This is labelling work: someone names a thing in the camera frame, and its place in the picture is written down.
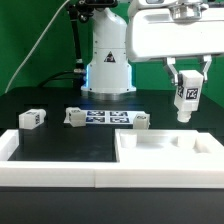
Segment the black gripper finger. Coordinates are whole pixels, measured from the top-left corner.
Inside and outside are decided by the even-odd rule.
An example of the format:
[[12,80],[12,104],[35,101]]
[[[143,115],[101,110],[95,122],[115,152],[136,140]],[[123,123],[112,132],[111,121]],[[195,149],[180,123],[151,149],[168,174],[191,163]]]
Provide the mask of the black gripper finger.
[[181,77],[175,68],[176,59],[173,57],[166,57],[163,59],[163,67],[170,77],[171,84],[173,86],[181,85]]
[[208,71],[212,63],[212,57],[210,55],[203,55],[199,58],[199,64],[201,74],[203,75],[203,81],[208,81]]

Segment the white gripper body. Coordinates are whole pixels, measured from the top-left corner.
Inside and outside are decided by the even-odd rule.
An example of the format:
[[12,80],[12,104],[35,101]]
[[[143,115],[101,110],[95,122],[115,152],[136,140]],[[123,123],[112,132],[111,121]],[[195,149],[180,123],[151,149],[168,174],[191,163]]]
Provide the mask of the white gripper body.
[[167,8],[137,12],[126,31],[132,62],[224,54],[224,8],[209,8],[198,21],[175,22]]

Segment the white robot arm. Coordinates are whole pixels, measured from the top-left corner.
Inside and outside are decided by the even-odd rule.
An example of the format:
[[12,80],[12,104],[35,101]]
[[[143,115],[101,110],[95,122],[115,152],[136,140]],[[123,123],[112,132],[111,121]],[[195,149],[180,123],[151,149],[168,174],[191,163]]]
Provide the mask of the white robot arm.
[[87,66],[82,93],[101,100],[117,100],[134,93],[130,62],[162,60],[173,85],[181,83],[174,64],[198,57],[207,76],[211,57],[224,55],[224,2],[205,0],[123,0],[129,20],[105,4],[94,8],[93,56]]

